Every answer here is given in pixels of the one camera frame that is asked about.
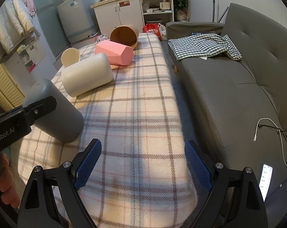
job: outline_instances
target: white cylinder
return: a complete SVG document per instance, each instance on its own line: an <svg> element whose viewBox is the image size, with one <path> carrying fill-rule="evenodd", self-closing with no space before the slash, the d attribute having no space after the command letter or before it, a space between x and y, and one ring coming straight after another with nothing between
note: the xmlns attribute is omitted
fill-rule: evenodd
<svg viewBox="0 0 287 228"><path fill-rule="evenodd" d="M113 72L104 53L77 62L63 69L63 87L68 95L76 97L113 80Z"/></svg>

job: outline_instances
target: cabinet door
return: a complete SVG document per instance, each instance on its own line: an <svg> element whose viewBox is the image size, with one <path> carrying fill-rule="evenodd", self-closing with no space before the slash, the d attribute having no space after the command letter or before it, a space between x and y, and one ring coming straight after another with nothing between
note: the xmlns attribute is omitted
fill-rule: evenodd
<svg viewBox="0 0 287 228"><path fill-rule="evenodd" d="M134 25L139 32L143 31L140 0L117 1L121 25Z"/></svg>
<svg viewBox="0 0 287 228"><path fill-rule="evenodd" d="M113 29L121 26L116 2L104 4L94 9L101 33L110 38Z"/></svg>
<svg viewBox="0 0 287 228"><path fill-rule="evenodd" d="M38 64L46 56L44 49L41 47L40 39L37 39L27 48L27 53L33 63L36 64Z"/></svg>

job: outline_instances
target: sofa armrest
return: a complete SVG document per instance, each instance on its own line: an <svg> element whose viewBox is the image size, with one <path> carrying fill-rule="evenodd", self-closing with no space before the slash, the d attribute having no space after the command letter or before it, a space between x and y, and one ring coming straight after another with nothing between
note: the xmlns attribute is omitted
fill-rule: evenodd
<svg viewBox="0 0 287 228"><path fill-rule="evenodd" d="M221 33L224 24L215 22L169 22L166 24L167 40L191 36L192 32Z"/></svg>

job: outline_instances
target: pink octagonal box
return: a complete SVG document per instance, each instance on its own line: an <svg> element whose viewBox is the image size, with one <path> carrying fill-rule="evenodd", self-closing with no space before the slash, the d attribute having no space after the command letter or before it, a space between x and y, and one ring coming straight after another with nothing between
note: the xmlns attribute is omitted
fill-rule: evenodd
<svg viewBox="0 0 287 228"><path fill-rule="evenodd" d="M109 40L95 46L95 54L105 53L110 64L129 65L134 57L133 48Z"/></svg>

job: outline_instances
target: sofa cushion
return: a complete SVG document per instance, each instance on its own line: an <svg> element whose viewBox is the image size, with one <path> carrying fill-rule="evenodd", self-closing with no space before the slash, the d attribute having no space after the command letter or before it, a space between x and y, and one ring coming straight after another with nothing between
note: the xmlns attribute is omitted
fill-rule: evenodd
<svg viewBox="0 0 287 228"><path fill-rule="evenodd" d="M279 125L277 113L265 89L246 67L228 58L187 58L180 62L205 146L214 160L242 170L251 167L259 177L263 163L273 167L268 194L287 178L281 141L276 131L256 123L269 117Z"/></svg>
<svg viewBox="0 0 287 228"><path fill-rule="evenodd" d="M287 130L287 29L252 9L231 3L222 36L225 34L241 52L242 64L267 94Z"/></svg>

